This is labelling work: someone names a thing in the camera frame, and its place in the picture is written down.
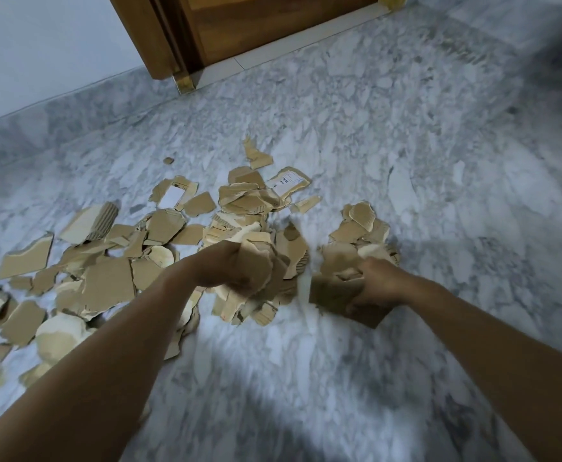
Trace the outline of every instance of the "marble baseboard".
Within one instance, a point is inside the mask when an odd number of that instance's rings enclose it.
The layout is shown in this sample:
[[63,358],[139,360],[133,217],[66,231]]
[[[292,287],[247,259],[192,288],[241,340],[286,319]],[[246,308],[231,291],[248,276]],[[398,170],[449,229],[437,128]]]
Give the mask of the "marble baseboard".
[[562,48],[562,5],[546,0],[419,0],[524,55]]
[[59,147],[178,96],[136,68],[0,117],[0,165]]

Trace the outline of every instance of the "person's right hand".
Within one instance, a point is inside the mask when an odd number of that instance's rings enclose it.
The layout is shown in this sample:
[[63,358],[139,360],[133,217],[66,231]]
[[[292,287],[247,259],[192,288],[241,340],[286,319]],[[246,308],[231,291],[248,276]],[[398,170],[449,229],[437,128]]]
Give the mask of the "person's right hand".
[[408,303],[408,296],[418,279],[384,259],[366,258],[358,269],[364,275],[364,288],[352,300],[352,306],[378,305],[393,308]]

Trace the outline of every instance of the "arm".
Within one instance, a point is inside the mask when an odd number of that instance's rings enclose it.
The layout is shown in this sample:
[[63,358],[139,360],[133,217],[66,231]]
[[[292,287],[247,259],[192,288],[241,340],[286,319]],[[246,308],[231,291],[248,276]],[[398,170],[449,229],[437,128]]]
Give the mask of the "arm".
[[0,417],[0,461],[118,460],[197,286],[242,283],[224,241],[168,267]]
[[540,461],[562,460],[562,353],[387,261],[361,266],[356,304],[407,304]]

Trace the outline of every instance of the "white marble floor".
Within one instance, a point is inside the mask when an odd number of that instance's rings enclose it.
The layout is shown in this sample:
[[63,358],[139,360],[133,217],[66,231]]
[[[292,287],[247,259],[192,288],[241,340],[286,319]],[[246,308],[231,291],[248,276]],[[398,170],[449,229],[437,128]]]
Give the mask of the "white marble floor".
[[[274,156],[265,177],[313,177],[303,194],[324,200],[292,216],[312,248],[366,199],[406,269],[562,349],[562,67],[422,6],[0,168],[0,256],[93,201],[135,222],[174,173],[214,197],[247,132]],[[205,297],[124,460],[531,460],[416,315],[366,330],[320,316],[307,289],[266,328],[222,323]],[[5,360],[0,413],[35,354]]]

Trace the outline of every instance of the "white paper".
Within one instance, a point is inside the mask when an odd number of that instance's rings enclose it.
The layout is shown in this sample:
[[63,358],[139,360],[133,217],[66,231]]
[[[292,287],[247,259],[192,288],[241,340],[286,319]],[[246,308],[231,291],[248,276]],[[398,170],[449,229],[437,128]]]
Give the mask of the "white paper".
[[300,175],[291,170],[279,175],[277,178],[273,178],[268,182],[268,187],[273,190],[277,196],[283,196],[286,192],[292,189],[294,186],[299,185],[304,181]]
[[161,201],[159,201],[157,208],[174,209],[174,206],[178,204],[184,193],[185,191],[182,188],[171,185],[161,198]]

